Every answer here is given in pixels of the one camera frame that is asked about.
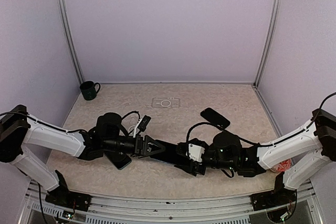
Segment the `beige table surface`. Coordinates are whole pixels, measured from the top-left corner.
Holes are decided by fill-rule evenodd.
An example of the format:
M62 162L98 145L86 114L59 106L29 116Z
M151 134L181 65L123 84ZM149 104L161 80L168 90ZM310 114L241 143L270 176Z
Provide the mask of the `beige table surface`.
M164 98L172 101L175 107L153 108L160 106ZM276 138L249 85L106 84L93 101L79 96L64 127L89 130L95 126L97 117L106 112L124 115L138 110L141 115L152 118L145 134L153 139L178 143L185 141L192 125L204 121L199 113L207 107L227 117L231 121L228 130L243 138L261 143ZM130 116L124 126L128 129L136 120L136 115ZM217 129L202 125L193 131L191 139L197 137L210 144L217 133ZM135 198L207 198L255 193L272 189L276 176L267 172L254 178L236 175L230 179L221 171L208 168L205 176L194 177L150 158L134 158L125 169L117 170L105 157L82 161L58 151L52 151L47 164L64 175L72 190Z

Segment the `white wall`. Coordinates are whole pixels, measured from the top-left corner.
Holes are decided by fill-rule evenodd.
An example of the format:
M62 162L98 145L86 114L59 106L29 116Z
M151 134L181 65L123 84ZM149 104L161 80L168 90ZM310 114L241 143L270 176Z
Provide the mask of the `white wall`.
M312 117L336 91L336 0L281 0L261 93L283 133ZM336 115L336 98L323 107ZM336 165L312 183L327 223L335 223Z
M65 0L86 79L254 81L273 0Z
M61 125L79 93L56 0L0 0L0 112L24 104ZM34 148L46 160L49 151ZM0 222L17 223L29 179L0 163Z

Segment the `smartphone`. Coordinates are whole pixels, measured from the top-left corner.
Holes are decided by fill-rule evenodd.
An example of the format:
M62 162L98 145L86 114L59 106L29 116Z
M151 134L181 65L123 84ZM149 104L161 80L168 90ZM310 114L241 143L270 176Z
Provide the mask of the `smartphone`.
M212 108L206 108L201 112L201 117L209 123L220 126L223 130L230 125L230 121Z
M124 153L119 152L104 152L104 155L113 163L118 169L124 169L128 164L132 162L132 159Z

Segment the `dark green mug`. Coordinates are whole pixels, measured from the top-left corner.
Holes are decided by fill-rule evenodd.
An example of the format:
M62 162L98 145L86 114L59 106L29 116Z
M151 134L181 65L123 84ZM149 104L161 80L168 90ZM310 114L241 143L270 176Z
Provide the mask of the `dark green mug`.
M94 98L96 98L100 90L100 84L97 82L94 83L93 81L86 81L86 82L83 82L79 88L80 88L80 92L82 92L84 99L87 101L91 101Z

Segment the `black smartphone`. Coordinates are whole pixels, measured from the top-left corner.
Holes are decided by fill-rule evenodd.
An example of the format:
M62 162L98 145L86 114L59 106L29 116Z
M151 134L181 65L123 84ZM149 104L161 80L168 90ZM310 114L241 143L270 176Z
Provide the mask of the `black smartphone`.
M230 125L230 121L219 114L212 108L206 108L201 112L201 117L207 120L209 123L220 126L223 130Z
M124 153L118 152L104 152L104 155L113 163L113 165L118 169L124 169L128 164L132 162L132 159Z

